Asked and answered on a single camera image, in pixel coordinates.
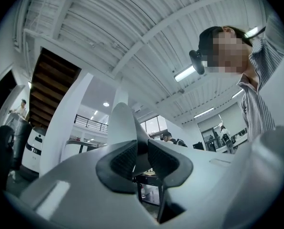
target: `person in background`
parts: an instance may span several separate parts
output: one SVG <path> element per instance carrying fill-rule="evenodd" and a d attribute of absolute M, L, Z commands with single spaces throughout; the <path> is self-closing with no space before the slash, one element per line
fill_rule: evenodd
<path fill-rule="evenodd" d="M 264 38 L 256 38 L 263 31 Z M 207 57 L 208 70 L 241 75 L 237 85 L 244 90 L 242 111 L 248 141 L 274 129 L 259 91 L 284 57 L 284 26 L 277 14 L 272 13 L 266 28 L 251 37 L 232 26 L 210 27 L 200 34 L 198 47 L 197 53 Z"/>
<path fill-rule="evenodd" d="M 184 143 L 183 140 L 180 140 L 180 139 L 176 140 L 176 139 L 174 139 L 170 132 L 164 132 L 162 134 L 162 139 L 166 143 L 171 143 L 171 144 L 176 144 L 176 145 L 187 147 L 187 145 Z"/>
<path fill-rule="evenodd" d="M 9 113 L 16 113 L 22 118 L 24 118 L 27 115 L 26 104 L 27 104 L 27 101 L 22 99 L 20 106 L 17 109 L 10 110 Z"/>
<path fill-rule="evenodd" d="M 221 138 L 226 143 L 228 154 L 233 154 L 233 143 L 231 141 L 230 132 L 222 125 L 221 127 Z"/>

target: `collar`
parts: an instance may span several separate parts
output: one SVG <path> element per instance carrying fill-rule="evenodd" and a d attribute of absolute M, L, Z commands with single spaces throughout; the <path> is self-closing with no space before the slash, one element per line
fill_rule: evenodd
<path fill-rule="evenodd" d="M 252 53 L 249 55 L 249 59 L 253 58 L 257 53 L 259 53 L 263 48 L 263 39 L 256 38 L 252 41 Z M 250 86 L 250 82 L 248 77 L 245 74 L 242 74 L 241 78 L 239 79 L 237 85 L 241 88 L 243 86 Z"/>

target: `black railing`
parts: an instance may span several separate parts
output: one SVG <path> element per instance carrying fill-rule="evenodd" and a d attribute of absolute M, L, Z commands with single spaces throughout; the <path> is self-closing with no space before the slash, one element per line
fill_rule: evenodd
<path fill-rule="evenodd" d="M 93 129 L 93 130 L 96 130 L 96 131 L 108 132 L 108 125 L 105 125 L 103 123 L 100 123 L 94 120 L 90 120 L 78 114 L 75 116 L 74 123 L 78 125 L 82 125 L 90 129 Z"/>

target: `fluorescent light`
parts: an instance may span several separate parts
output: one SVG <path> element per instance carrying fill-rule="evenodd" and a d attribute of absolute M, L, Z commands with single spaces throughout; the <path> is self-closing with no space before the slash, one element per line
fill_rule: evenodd
<path fill-rule="evenodd" d="M 232 98 L 235 98 L 235 97 L 236 97 L 238 94 L 240 94 L 242 91 L 243 91 L 243 89 L 242 89 L 242 90 L 240 90 L 237 94 L 233 95 L 233 97 L 232 97 Z"/>
<path fill-rule="evenodd" d="M 181 80 L 183 80 L 185 77 L 189 76 L 190 74 L 192 74 L 193 72 L 195 72 L 196 70 L 194 69 L 194 67 L 191 65 L 189 68 L 187 68 L 185 71 L 175 75 L 175 80 L 176 82 L 179 82 Z"/>
<path fill-rule="evenodd" d="M 201 115 L 204 115 L 204 114 L 206 114 L 206 113 L 212 111 L 213 109 L 214 109 L 214 108 L 211 108 L 211 109 L 209 109 L 209 110 L 207 110 L 207 111 L 202 112 L 201 114 L 195 115 L 194 118 L 197 118 L 197 117 L 199 117 L 199 116 L 201 116 Z"/>
<path fill-rule="evenodd" d="M 255 28 L 249 30 L 249 31 L 245 34 L 245 36 L 246 36 L 246 37 L 251 37 L 251 36 L 257 34 L 257 32 L 258 32 L 258 28 L 255 27 Z"/>

